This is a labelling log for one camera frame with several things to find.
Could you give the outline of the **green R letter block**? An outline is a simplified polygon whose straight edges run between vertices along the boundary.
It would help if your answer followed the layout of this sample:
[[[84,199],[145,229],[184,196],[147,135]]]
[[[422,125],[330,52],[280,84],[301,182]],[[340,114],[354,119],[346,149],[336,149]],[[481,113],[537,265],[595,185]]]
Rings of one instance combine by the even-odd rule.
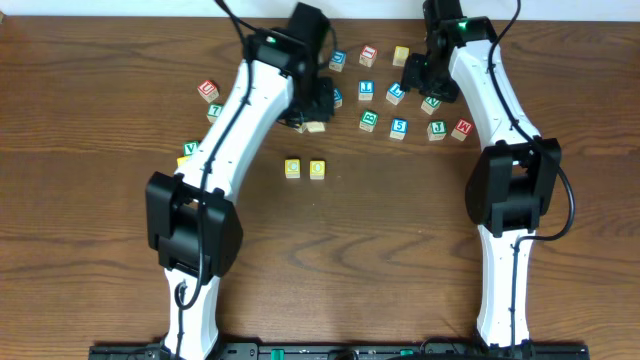
[[[324,122],[312,121],[312,122],[306,122],[305,125],[306,125],[306,129],[310,133],[320,133],[320,132],[326,131],[326,126]]]

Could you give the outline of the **blue L letter block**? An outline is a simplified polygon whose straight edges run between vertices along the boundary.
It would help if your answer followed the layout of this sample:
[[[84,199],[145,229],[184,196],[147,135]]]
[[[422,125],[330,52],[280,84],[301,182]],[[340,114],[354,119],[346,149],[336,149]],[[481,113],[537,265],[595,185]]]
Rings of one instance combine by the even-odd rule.
[[[386,100],[393,105],[398,105],[404,98],[405,92],[398,82],[394,82],[386,93]]]

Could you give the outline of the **yellow O letter block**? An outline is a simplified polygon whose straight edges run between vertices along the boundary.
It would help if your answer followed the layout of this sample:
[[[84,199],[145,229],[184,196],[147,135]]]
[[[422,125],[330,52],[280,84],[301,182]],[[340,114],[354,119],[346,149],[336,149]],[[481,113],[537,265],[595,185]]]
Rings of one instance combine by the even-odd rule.
[[[326,174],[326,162],[324,160],[310,161],[310,179],[323,180]]]

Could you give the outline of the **yellow C letter block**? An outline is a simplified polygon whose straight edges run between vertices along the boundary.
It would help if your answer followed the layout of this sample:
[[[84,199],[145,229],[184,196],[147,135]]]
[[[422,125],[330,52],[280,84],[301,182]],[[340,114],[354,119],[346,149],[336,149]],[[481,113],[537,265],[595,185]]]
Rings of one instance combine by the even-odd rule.
[[[301,162],[299,159],[286,159],[284,164],[285,177],[297,179],[301,176]]]

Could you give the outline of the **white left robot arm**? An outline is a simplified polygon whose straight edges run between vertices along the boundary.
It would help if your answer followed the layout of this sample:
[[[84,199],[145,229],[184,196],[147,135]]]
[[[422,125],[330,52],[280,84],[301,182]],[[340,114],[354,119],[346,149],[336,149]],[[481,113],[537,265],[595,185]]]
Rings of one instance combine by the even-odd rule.
[[[274,123],[326,122],[334,114],[331,78],[319,55],[335,31],[322,11],[296,4],[283,28],[242,35],[233,89],[206,136],[171,175],[154,173],[145,189],[149,247],[171,295],[162,359],[206,359],[217,348],[221,278],[242,244],[239,189]]]

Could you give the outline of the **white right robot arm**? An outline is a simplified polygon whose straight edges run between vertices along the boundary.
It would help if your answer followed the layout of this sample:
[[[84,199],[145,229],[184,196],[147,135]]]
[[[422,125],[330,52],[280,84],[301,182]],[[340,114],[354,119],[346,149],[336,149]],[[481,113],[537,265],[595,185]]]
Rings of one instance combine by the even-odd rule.
[[[464,97],[481,146],[466,184],[466,211],[483,251],[476,331],[489,349],[516,351],[530,340],[528,262],[550,206],[561,147],[527,118],[501,57],[502,38],[486,17],[466,17],[457,1],[422,5],[427,51],[413,53],[401,88],[452,103]]]

